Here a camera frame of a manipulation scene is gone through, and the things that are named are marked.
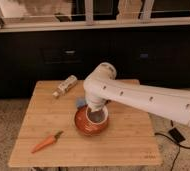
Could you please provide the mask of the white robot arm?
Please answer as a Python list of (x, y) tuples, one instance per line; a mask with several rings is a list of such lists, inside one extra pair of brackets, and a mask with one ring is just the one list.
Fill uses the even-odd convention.
[(115, 67), (100, 63), (84, 80), (85, 98), (92, 111), (112, 100), (190, 127), (190, 91), (124, 83)]

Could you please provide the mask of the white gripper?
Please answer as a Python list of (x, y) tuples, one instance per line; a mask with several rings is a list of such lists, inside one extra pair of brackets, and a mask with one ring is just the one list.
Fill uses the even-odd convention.
[(85, 95), (85, 99), (87, 102), (88, 107), (92, 110), (92, 111), (98, 111), (101, 110), (105, 103), (106, 100), (102, 97), (99, 97), (95, 94), (91, 94), (91, 93), (87, 93)]

